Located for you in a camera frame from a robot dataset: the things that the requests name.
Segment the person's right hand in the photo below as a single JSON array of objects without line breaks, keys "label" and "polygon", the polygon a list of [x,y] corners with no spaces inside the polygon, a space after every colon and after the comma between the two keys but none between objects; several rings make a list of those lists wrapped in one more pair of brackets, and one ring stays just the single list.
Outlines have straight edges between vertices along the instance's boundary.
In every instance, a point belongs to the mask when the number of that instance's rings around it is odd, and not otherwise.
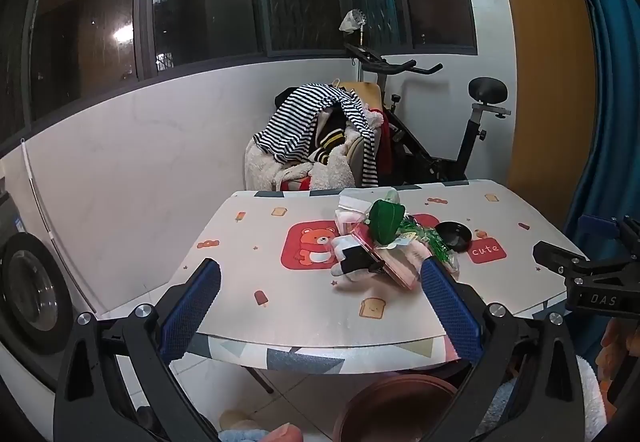
[{"label": "person's right hand", "polygon": [[620,366],[627,355],[639,357],[638,322],[626,318],[611,318],[601,339],[601,350],[596,358],[596,365],[605,405],[613,412],[639,394],[639,375],[636,375],[624,381],[615,401],[608,397],[612,383],[620,373]]}]

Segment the person's left hand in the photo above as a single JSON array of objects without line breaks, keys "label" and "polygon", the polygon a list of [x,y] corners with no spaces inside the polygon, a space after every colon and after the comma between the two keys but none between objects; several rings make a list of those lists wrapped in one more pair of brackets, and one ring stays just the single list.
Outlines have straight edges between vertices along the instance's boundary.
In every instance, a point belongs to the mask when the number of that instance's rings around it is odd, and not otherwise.
[{"label": "person's left hand", "polygon": [[303,442],[303,440],[302,430],[288,422],[268,432],[260,442]]}]

